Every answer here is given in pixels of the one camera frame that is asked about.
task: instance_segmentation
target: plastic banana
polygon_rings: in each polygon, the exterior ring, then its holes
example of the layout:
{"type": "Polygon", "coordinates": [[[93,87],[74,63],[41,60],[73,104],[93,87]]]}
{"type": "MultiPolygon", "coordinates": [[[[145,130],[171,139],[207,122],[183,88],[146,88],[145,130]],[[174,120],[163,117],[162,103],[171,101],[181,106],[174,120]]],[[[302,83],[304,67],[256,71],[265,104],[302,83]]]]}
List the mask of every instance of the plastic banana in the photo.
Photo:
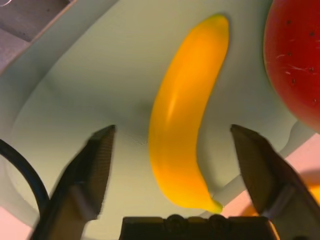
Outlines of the plastic banana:
{"type": "Polygon", "coordinates": [[[203,114],[229,45],[229,22],[217,14],[198,24],[173,58],[155,98],[149,155],[163,194],[183,208],[219,213],[197,163],[203,114]]]}

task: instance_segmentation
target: toy fruit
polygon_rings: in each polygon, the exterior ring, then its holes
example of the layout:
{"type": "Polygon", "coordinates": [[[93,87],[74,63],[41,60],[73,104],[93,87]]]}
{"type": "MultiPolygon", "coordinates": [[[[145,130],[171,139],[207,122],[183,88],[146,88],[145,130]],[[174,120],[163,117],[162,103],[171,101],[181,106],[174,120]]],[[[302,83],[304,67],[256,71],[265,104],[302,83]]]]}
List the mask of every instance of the toy fruit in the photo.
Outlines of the toy fruit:
{"type": "Polygon", "coordinates": [[[319,133],[319,0],[273,1],[264,32],[264,63],[285,105],[319,133]]]}
{"type": "Polygon", "coordinates": [[[173,58],[152,108],[150,163],[174,204],[218,213],[197,163],[197,138],[207,101],[227,54],[229,23],[214,15],[197,25],[173,58]]]}

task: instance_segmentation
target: red object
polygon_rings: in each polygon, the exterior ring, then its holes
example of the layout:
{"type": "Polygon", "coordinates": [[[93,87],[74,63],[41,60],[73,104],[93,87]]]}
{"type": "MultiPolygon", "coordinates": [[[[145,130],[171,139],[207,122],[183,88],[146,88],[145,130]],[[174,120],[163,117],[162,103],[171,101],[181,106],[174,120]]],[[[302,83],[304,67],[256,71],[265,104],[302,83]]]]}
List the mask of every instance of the red object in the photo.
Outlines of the red object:
{"type": "Polygon", "coordinates": [[[299,120],[320,133],[320,0],[274,0],[263,48],[275,91],[299,120]]]}

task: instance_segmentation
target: light green surface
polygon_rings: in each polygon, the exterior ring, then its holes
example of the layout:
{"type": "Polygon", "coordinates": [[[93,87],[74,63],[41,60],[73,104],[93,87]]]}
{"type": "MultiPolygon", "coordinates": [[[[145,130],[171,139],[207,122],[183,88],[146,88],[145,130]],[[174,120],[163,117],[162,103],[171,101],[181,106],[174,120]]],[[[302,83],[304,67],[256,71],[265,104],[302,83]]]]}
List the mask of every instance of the light green surface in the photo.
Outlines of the light green surface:
{"type": "MultiPolygon", "coordinates": [[[[92,132],[118,125],[103,214],[86,235],[117,239],[123,216],[199,215],[159,191],[148,157],[148,122],[162,78],[188,31],[214,13],[230,19],[230,47],[198,140],[198,162],[210,191],[238,176],[230,124],[267,137],[279,151],[296,119],[268,83],[262,59],[270,0],[120,0],[54,65],[20,112],[12,143],[51,191],[92,132]]],[[[34,197],[14,169],[16,189],[34,197]]]]}

